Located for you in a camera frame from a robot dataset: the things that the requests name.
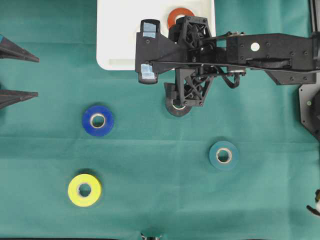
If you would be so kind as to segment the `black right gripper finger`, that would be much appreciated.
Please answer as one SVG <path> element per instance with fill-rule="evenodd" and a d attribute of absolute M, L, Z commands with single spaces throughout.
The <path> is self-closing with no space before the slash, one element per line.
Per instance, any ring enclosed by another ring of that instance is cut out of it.
<path fill-rule="evenodd" d="M 184 24 L 174 24 L 168 32 L 168 38 L 176 44 L 184 44 L 183 39 L 180 39 Z"/>
<path fill-rule="evenodd" d="M 184 90 L 169 82 L 164 83 L 164 90 L 166 107 L 186 107 Z"/>

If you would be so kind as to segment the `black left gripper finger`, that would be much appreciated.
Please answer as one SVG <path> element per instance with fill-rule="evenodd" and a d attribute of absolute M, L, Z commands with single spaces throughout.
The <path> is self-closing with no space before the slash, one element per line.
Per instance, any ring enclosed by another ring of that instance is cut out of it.
<path fill-rule="evenodd" d="M 30 100 L 37 97 L 37 92 L 20 91 L 20 90 L 0 90 L 0 108 L 3 109 L 7 106 Z"/>
<path fill-rule="evenodd" d="M 14 42 L 10 41 L 2 34 L 0 35 L 0 58 L 1 59 L 15 59 L 21 61 L 29 61 L 39 63 L 40 59 L 31 54 L 24 48 L 21 48 Z"/>

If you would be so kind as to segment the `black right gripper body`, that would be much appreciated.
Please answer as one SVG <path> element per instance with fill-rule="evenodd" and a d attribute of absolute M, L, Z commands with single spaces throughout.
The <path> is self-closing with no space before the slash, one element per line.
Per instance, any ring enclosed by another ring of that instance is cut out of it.
<path fill-rule="evenodd" d="M 212 36 L 208 20 L 196 16 L 180 17 L 175 24 L 183 24 L 180 39 L 187 46 L 187 61 L 178 62 L 172 84 L 184 90 L 186 106 L 202 107 L 215 77 L 222 77 L 229 88 L 237 88 L 246 70 L 231 66 L 227 62 L 227 47 L 218 46 L 218 42 L 240 33 L 228 31 Z"/>

